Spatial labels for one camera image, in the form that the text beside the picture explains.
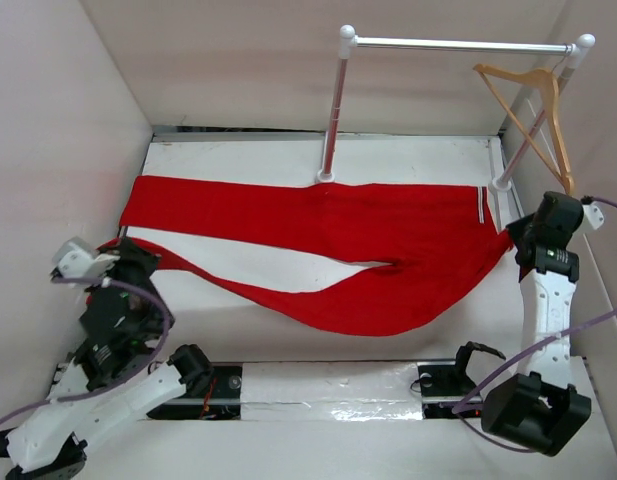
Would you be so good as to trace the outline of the red trousers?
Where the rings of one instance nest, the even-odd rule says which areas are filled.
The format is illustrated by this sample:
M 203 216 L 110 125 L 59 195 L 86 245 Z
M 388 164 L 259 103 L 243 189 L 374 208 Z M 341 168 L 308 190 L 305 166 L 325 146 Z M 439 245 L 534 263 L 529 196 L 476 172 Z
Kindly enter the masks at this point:
M 275 187 L 141 176 L 123 227 L 207 236 L 366 264 L 325 289 L 290 293 L 231 281 L 142 241 L 162 270 L 190 272 L 312 328 L 381 337 L 427 325 L 511 248 L 482 187 L 326 183 Z

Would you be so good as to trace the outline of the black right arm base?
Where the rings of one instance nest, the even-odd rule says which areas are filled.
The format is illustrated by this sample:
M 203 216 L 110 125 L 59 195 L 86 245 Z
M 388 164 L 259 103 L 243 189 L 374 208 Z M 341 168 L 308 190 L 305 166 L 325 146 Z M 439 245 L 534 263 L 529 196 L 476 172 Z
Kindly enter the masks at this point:
M 453 359 L 425 360 L 417 363 L 417 378 L 410 389 L 421 395 L 425 420 L 451 419 L 452 407 L 476 387 L 467 373 L 470 358 L 479 352 L 505 361 L 505 355 L 483 343 L 469 341 L 459 347 Z

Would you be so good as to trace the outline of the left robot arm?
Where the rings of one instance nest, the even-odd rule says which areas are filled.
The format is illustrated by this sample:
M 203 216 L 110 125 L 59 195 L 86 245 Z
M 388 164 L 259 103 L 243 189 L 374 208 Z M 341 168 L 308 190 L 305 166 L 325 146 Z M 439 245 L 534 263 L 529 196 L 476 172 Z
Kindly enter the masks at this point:
M 113 433 L 160 405 L 200 396 L 213 365 L 195 344 L 158 361 L 175 319 L 151 281 L 159 270 L 194 270 L 177 254 L 123 237 L 93 248 L 79 237 L 53 258 L 50 280 L 87 295 L 85 339 L 55 373 L 47 397 L 0 419 L 9 479 L 71 479 Z

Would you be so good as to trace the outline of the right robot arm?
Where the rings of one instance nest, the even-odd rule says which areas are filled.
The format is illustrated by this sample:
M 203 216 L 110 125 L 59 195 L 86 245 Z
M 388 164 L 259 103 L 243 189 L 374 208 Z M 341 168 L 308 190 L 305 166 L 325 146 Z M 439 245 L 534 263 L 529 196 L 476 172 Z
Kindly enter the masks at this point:
M 573 384 L 566 332 L 579 280 L 579 257 L 567 246 L 583 219 L 579 200 L 547 192 L 535 213 L 506 228 L 519 267 L 522 350 L 507 362 L 511 377 L 485 395 L 481 428 L 547 457 L 561 452 L 592 410 Z

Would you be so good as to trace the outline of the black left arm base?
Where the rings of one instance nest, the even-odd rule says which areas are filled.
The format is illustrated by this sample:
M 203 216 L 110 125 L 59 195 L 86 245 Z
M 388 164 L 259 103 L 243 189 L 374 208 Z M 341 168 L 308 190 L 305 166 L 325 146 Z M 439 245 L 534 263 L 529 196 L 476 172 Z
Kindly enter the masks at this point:
M 241 418 L 243 365 L 220 363 L 200 393 L 169 400 L 147 413 L 151 420 L 225 421 Z

